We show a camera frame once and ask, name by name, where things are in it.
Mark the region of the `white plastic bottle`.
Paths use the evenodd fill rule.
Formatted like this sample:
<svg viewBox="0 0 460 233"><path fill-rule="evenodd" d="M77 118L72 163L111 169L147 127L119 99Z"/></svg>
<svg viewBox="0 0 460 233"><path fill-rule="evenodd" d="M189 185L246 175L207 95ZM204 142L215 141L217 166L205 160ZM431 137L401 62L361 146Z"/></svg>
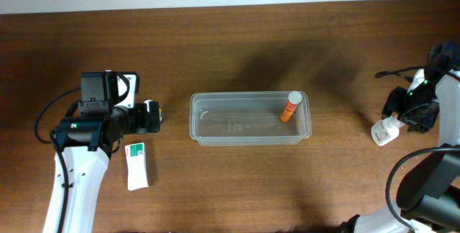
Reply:
<svg viewBox="0 0 460 233"><path fill-rule="evenodd" d="M400 128L404 126L396 116L381 119L371 128L372 139L378 146L386 145L399 136Z"/></svg>

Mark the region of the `orange tube white cap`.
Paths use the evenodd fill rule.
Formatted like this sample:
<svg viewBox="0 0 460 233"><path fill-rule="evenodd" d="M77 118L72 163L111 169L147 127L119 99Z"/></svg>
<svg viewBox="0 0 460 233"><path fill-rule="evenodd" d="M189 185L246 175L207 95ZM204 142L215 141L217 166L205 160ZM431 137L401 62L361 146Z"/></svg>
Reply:
<svg viewBox="0 0 460 233"><path fill-rule="evenodd" d="M303 96L299 91L291 91L287 97L287 103L280 115L282 122L289 122L298 104L302 101Z"/></svg>

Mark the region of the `dark brown bottle white cap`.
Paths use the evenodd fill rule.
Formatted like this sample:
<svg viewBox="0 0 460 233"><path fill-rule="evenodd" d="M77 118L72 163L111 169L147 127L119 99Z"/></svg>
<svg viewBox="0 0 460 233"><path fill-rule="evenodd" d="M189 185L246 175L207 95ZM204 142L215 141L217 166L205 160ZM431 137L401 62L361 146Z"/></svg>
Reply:
<svg viewBox="0 0 460 233"><path fill-rule="evenodd" d="M162 112L160 104L157 101L152 101L152 100L146 100L144 101L144 104L146 105L147 112L149 114L157 114L158 122L159 124L161 124L163 121L164 114Z"/></svg>

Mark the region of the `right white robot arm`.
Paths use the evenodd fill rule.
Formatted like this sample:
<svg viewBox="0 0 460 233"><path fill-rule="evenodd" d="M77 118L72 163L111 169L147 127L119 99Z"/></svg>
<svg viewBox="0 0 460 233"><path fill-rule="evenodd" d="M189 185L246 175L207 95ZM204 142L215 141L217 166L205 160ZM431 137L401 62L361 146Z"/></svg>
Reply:
<svg viewBox="0 0 460 233"><path fill-rule="evenodd" d="M350 218L337 232L459 231L459 188L452 184L459 177L459 44L434 45L413 70L409 88L391 91L372 138L383 146L403 126L426 133L438 123L438 144L402 157L387 177L386 206Z"/></svg>

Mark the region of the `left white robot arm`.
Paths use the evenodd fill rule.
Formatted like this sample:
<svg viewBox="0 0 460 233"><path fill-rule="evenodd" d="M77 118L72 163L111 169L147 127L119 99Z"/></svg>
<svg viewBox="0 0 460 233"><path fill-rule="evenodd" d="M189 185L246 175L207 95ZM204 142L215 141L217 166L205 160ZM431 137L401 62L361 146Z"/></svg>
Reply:
<svg viewBox="0 0 460 233"><path fill-rule="evenodd" d="M124 136L157 133L163 119L158 102L135 101L135 72L83 73L78 90L81 98L50 130L55 174L44 232L91 232L111 156Z"/></svg>

